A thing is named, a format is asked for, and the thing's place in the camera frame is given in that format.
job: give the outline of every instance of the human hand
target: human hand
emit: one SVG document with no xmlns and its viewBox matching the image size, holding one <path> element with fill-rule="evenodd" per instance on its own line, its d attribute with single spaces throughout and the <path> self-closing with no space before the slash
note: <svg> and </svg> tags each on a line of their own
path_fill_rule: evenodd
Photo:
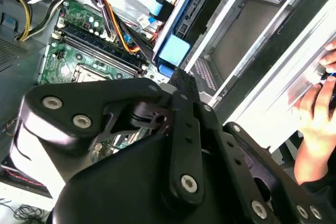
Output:
<svg viewBox="0 0 336 224">
<path fill-rule="evenodd" d="M 329 111 L 335 83 L 336 77 L 329 76 L 323 87 L 314 85 L 293 109 L 300 117 L 298 130 L 304 136 L 309 155 L 326 160 L 336 146 L 336 113 Z"/>
<path fill-rule="evenodd" d="M 326 67 L 328 73 L 336 72 L 336 39 L 328 43 L 325 49 L 329 51 L 326 56 L 320 60 L 320 64 Z"/>
</svg>

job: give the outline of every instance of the green circuit board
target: green circuit board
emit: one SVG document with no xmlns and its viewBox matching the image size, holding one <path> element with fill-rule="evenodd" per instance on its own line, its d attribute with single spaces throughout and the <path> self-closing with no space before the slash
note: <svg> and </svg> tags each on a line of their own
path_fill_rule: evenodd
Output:
<svg viewBox="0 0 336 224">
<path fill-rule="evenodd" d="M 67 83 L 129 78 L 133 77 L 68 44 L 52 39 L 50 48 L 45 55 L 39 83 Z"/>
<path fill-rule="evenodd" d="M 64 19 L 74 26 L 85 31 L 98 32 L 104 34 L 105 27 L 103 18 L 91 7 L 80 4 L 74 0 L 67 0 L 65 5 Z"/>
</svg>

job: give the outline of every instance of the red wire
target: red wire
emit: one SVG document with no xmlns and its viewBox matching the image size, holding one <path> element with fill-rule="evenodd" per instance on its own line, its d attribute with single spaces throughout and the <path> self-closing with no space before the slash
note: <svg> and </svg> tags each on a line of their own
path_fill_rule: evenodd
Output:
<svg viewBox="0 0 336 224">
<path fill-rule="evenodd" d="M 26 178 L 22 178 L 22 177 L 20 177 L 20 176 L 14 174 L 14 173 L 11 173 L 10 170 L 5 169 L 5 171 L 8 172 L 11 176 L 13 176 L 13 177 L 15 177 L 15 178 L 22 179 L 22 180 L 24 180 L 24 181 L 26 181 L 26 182 L 28 182 L 28 183 L 34 184 L 35 186 L 45 186 L 45 185 L 43 185 L 43 184 L 41 184 L 41 183 L 36 183 L 36 182 L 34 182 L 34 181 L 31 181 L 31 180 L 26 179 Z"/>
</svg>

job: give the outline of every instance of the black cable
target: black cable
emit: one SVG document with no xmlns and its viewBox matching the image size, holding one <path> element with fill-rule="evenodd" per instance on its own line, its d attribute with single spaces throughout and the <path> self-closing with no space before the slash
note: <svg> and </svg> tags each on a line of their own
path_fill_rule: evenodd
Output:
<svg viewBox="0 0 336 224">
<path fill-rule="evenodd" d="M 55 5 L 57 5 L 59 3 L 59 1 L 61 1 L 61 0 L 54 0 L 54 1 L 52 1 L 52 3 L 49 5 L 49 8 L 47 10 L 46 16 L 43 19 L 43 21 L 39 25 L 37 25 L 35 28 L 33 28 L 32 30 L 30 30 L 29 33 L 28 33 L 28 36 L 30 34 L 35 33 L 36 31 L 40 30 L 42 27 L 44 27 L 47 24 L 48 19 L 49 19 L 50 15 L 51 15 L 51 12 L 52 12 L 53 8 L 55 7 Z"/>
<path fill-rule="evenodd" d="M 9 201 L 6 201 L 6 202 L 0 202 L 0 206 L 8 207 L 13 213 L 15 213 L 15 211 L 10 206 L 6 205 L 7 203 L 10 203 L 10 202 L 12 202 L 12 201 L 9 200 Z"/>
<path fill-rule="evenodd" d="M 29 205 L 21 205 L 14 212 L 15 219 L 30 222 L 37 221 L 38 223 L 43 223 L 42 220 L 46 216 L 44 210 Z"/>
</svg>

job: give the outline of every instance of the silver metal panel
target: silver metal panel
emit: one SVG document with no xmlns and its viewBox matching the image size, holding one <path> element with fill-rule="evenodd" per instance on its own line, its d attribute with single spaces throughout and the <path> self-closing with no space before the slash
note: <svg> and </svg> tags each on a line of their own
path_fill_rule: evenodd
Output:
<svg viewBox="0 0 336 224">
<path fill-rule="evenodd" d="M 323 46 L 336 35 L 336 0 L 329 0 L 227 120 L 261 146 L 276 150 L 296 129 L 293 104 L 314 83 Z"/>
<path fill-rule="evenodd" d="M 224 44 L 222 48 L 222 50 L 225 50 L 225 54 L 226 54 L 225 61 L 228 62 L 229 60 L 227 59 L 227 57 L 231 57 L 231 61 L 229 62 L 231 62 L 231 64 L 234 63 L 235 67 L 234 69 L 229 69 L 227 72 L 223 73 L 222 77 L 223 79 L 225 79 L 225 81 L 222 84 L 222 86 L 217 90 L 213 98 L 210 100 L 209 102 L 210 106 L 213 106 L 215 104 L 216 98 L 220 95 L 222 90 L 226 88 L 227 84 L 231 81 L 231 79 L 234 76 L 239 76 L 241 74 L 243 69 L 246 68 L 247 65 L 253 59 L 252 57 L 256 53 L 256 51 L 275 32 L 275 30 L 282 23 L 284 18 L 288 15 L 287 7 L 293 4 L 294 1 L 295 0 L 286 0 L 280 8 L 276 6 L 269 6 L 268 4 L 267 9 L 265 9 L 265 3 L 263 5 L 259 4 L 259 6 L 258 5 L 252 6 L 252 9 L 251 9 L 252 12 L 257 12 L 257 13 L 259 12 L 259 14 L 257 15 L 257 17 L 259 17 L 259 20 L 251 20 L 252 17 L 247 16 L 247 19 L 245 18 L 247 22 L 245 24 L 242 24 L 240 27 L 238 27 L 236 31 L 236 35 L 239 34 L 239 36 L 234 36 L 235 34 L 233 34 L 233 36 L 231 37 L 234 39 L 234 41 L 232 40 L 225 41 L 227 43 Z M 258 31 L 258 29 L 260 29 L 261 27 L 264 27 L 265 29 L 263 31 L 261 30 Z M 246 30 L 246 29 L 248 29 L 248 31 L 245 34 L 243 34 L 242 30 Z M 253 38 L 253 41 L 249 45 L 248 42 L 251 41 L 249 40 L 251 39 L 251 36 Z"/>
<path fill-rule="evenodd" d="M 219 26 L 223 22 L 223 19 L 227 16 L 227 14 L 229 13 L 231 7 L 235 4 L 235 2 L 236 0 L 228 0 L 226 5 L 223 6 L 221 12 L 216 17 L 214 23 L 211 25 L 206 35 L 204 36 L 202 42 L 198 46 L 197 50 L 193 53 L 186 67 L 184 68 L 184 70 L 187 73 L 191 70 L 192 66 L 195 64 L 198 57 L 202 54 L 203 50 L 205 49 L 211 38 L 217 32 Z"/>
</svg>

